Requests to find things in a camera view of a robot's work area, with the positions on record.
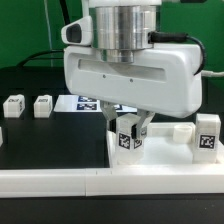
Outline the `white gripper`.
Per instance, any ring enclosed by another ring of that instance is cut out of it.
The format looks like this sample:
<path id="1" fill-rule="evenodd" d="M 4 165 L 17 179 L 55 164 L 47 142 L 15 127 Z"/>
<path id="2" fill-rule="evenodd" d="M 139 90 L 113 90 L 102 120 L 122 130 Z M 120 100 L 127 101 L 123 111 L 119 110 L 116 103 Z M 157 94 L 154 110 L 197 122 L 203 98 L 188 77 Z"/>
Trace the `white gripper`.
<path id="1" fill-rule="evenodd" d="M 199 46 L 149 43 L 149 32 L 143 15 L 86 16 L 61 30 L 70 93 L 101 101 L 108 121 L 118 117 L 113 104 L 137 108 L 138 140 L 155 113 L 187 117 L 202 103 Z"/>

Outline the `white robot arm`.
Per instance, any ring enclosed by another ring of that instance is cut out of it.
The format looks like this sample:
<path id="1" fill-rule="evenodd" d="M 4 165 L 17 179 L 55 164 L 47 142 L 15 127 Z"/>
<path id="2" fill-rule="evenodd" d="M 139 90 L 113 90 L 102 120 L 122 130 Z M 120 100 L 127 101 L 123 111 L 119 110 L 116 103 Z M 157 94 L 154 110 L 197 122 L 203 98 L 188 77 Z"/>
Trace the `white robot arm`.
<path id="1" fill-rule="evenodd" d="M 114 106 L 138 110 L 132 137 L 146 136 L 153 116 L 184 118 L 201 106 L 202 43 L 157 28 L 165 0 L 82 0 L 83 17 L 61 30 L 65 81 L 72 94 L 100 101 L 107 120 Z"/>

